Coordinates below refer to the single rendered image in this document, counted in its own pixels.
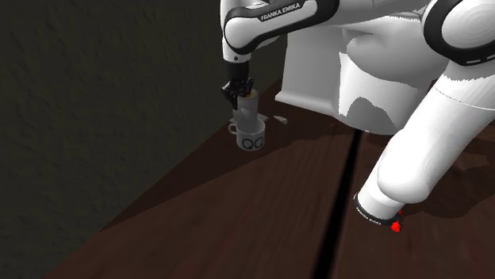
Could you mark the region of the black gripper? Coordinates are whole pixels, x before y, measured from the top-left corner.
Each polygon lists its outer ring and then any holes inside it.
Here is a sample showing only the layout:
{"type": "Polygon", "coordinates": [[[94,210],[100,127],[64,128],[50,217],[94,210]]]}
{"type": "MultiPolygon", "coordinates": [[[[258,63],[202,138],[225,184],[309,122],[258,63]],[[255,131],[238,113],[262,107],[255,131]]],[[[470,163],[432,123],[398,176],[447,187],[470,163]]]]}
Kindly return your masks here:
{"type": "Polygon", "coordinates": [[[231,104],[234,110],[238,107],[238,96],[246,97],[251,93],[254,79],[249,77],[249,62],[232,63],[226,61],[227,77],[226,82],[221,87],[224,98],[231,104]]]}

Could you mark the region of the grey cup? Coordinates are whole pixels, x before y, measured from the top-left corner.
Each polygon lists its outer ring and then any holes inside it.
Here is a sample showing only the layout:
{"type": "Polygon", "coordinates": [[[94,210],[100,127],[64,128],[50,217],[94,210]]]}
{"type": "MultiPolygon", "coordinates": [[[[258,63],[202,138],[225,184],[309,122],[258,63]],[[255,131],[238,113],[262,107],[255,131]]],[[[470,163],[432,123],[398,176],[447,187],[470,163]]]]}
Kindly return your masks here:
{"type": "Polygon", "coordinates": [[[233,110],[233,120],[255,120],[257,118],[259,106],[259,93],[257,90],[252,90],[245,97],[237,98],[237,109],[233,110]]]}

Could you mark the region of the white mug with black letters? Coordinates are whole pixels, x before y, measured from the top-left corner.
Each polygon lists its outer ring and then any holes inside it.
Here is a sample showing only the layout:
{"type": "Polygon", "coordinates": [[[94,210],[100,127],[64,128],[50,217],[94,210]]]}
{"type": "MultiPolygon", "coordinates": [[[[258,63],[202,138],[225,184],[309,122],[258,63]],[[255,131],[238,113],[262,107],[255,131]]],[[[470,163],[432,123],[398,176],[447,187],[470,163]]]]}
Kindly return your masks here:
{"type": "Polygon", "coordinates": [[[243,151],[257,151],[265,141],[265,123],[260,119],[240,120],[228,126],[230,134],[236,137],[237,146],[243,151]]]}

